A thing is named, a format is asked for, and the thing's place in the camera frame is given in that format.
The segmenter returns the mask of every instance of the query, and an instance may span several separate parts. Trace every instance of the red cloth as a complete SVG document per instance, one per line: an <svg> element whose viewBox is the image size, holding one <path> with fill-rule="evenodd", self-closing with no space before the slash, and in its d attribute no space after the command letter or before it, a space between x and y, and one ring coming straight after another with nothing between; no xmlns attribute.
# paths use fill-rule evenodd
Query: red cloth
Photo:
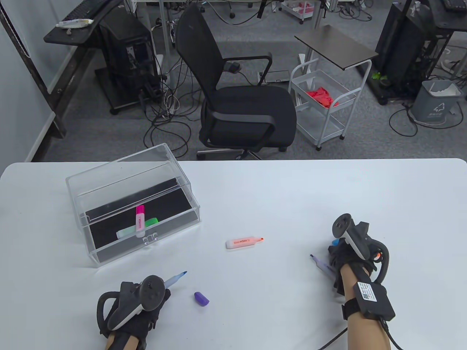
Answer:
<svg viewBox="0 0 467 350"><path fill-rule="evenodd" d="M298 13L299 13L299 14L302 14L302 13L303 13L303 3L302 3L302 2L299 2L299 3L298 3L298 6L299 6L299 11L298 11ZM314 6L312 6L310 3L307 2L307 3L306 3L305 13L306 13L306 14L309 14L309 13L313 12L313 10L314 10Z"/></svg>
<svg viewBox="0 0 467 350"><path fill-rule="evenodd" d="M309 91L307 92L308 96L312 97L316 102L321 104L324 108L329 108L331 104L334 102L334 99L331 95L327 92L325 88L320 87L316 91Z"/></svg>

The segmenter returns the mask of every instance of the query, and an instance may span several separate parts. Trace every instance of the gray carpet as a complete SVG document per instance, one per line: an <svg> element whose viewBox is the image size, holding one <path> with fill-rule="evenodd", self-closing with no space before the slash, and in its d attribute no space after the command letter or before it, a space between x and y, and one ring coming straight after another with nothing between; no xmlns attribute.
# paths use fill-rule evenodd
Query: gray carpet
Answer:
<svg viewBox="0 0 467 350"><path fill-rule="evenodd" d="M374 1L374 6L368 9L373 16L370 22L345 20L338 14L328 13L322 24L332 24L355 40L374 49L381 29L386 20L390 0ZM218 12L228 18L227 4L216 4ZM257 8L248 9L245 4L233 4L236 13L234 22L240 22L250 17ZM158 17L158 7L150 7L152 20ZM270 6L266 9L263 19L248 22L256 23L244 28L233 28L221 22L212 9L206 5L205 18L219 44L224 57L259 55L266 52L273 54L272 70L292 70L297 65L297 53L304 52L304 45L300 44L294 34L309 28L309 21L304 25L298 23L298 19L281 11L272 13ZM158 52L164 52L162 42L162 30L155 29L154 36ZM467 38L463 33L456 33L451 44L466 46ZM451 48L450 54L445 58L458 59L463 51ZM95 53L82 82L73 96L70 105L64 115L64 123L68 134L63 140L53 140L45 157L45 161L111 161L122 156L144 149L143 135L149 127L149 122L144 118L140 108L134 108L121 112L117 116L109 113L109 106L104 94L96 81L94 70L104 66L104 60L100 52ZM256 72L262 69L261 62L244 62L242 72L248 79L256 82ZM359 85L360 76L355 70L342 72L329 62L320 64L320 68L342 82L349 88ZM167 62L164 62L164 71L167 71ZM241 75L224 73L219 87L233 84L245 84ZM178 96L191 90L191 77L188 75L185 83L177 92ZM185 97L181 101L180 110L190 108L192 101ZM467 103L461 102L464 113L467 113ZM416 137L405 138L394 133L388 125L389 116L400 109L399 104L380 106L368 88L362 93L360 102L356 108L354 119L350 125L345 140L338 138L323 144L320 152L297 132L294 143L286 153L280 153L277 149L264 149L259 155L264 159L365 159L365 158L444 158L456 157L467 160L467 122L449 130L429 130L419 128ZM449 117L449 123L454 124L460 119L458 108L455 115ZM199 109L190 115L190 119L199 118ZM205 149L198 140L200 129L199 121L187 121L190 125L191 138L188 153L180 160L194 160L196 151ZM413 132L404 113L394 118L394 127L402 133ZM181 124L170 124L163 127L167 131L179 133L188 137L189 131ZM162 131L154 131L154 144L168 143L171 148L179 147L182 142L175 136ZM224 155L216 159L233 159L232 155Z"/></svg>

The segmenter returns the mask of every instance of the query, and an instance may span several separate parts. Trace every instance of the chair armrest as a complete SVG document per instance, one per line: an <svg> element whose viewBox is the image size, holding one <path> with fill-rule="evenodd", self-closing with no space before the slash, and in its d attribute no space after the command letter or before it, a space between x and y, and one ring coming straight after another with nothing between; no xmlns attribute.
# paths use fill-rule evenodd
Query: chair armrest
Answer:
<svg viewBox="0 0 467 350"><path fill-rule="evenodd" d="M276 130L276 121L270 115L223 114L219 112L212 112L212 116L216 120L227 123L267 124L268 128L254 147L254 152L257 152L263 148Z"/></svg>
<svg viewBox="0 0 467 350"><path fill-rule="evenodd" d="M272 54L268 52L267 55L262 55L262 56L247 56L247 57L230 57L230 58L224 58L224 62L228 61L253 61L253 60L268 60L268 65L266 66L266 69L264 72L261 74L261 79L258 83L258 85L261 85L264 81L264 77L266 74L269 72L269 68L272 66Z"/></svg>

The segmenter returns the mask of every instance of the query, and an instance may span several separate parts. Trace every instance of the rolling cart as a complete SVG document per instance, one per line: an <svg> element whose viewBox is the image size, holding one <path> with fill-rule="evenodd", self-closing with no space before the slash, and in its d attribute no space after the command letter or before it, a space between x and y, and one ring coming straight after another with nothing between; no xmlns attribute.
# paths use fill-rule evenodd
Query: rolling cart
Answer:
<svg viewBox="0 0 467 350"><path fill-rule="evenodd" d="M282 9L284 9L285 11L297 17L300 20L300 24L303 24L303 21L306 18L313 16L314 2L315 1L311 0L285 0L284 2L281 2L281 7L279 7L279 10L282 11Z"/></svg>
<svg viewBox="0 0 467 350"><path fill-rule="evenodd" d="M296 96L297 129L316 146L317 151L320 151L323 142L337 136L341 140L345 138L370 72L371 59L377 56L377 53L330 25L309 30L295 37L308 47L306 62L294 68L289 82L289 92L294 90ZM321 56L342 70L366 64L361 85L349 90L322 70L316 70ZM302 75L295 77L297 71ZM333 98L329 108L308 95L308 92L319 88L326 89ZM350 113L347 122L342 124L332 114L348 107Z"/></svg>

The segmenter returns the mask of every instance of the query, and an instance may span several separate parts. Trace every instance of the computer tower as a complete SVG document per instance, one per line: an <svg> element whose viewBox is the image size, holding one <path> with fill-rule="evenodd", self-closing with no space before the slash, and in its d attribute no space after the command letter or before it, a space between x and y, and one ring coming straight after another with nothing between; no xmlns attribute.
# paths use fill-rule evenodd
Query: computer tower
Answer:
<svg viewBox="0 0 467 350"><path fill-rule="evenodd" d="M373 63L380 70L384 61L383 74L388 80L406 90L409 95L416 96L422 81L431 75L452 31L437 28L431 10L420 5L419 11L415 11L413 15L411 11L408 12L398 40L390 47L402 9L401 4L391 6L376 46L379 56L373 59Z"/></svg>
<svg viewBox="0 0 467 350"><path fill-rule="evenodd" d="M112 83L131 94L160 90L151 32L131 12L116 7L102 20L100 31Z"/></svg>

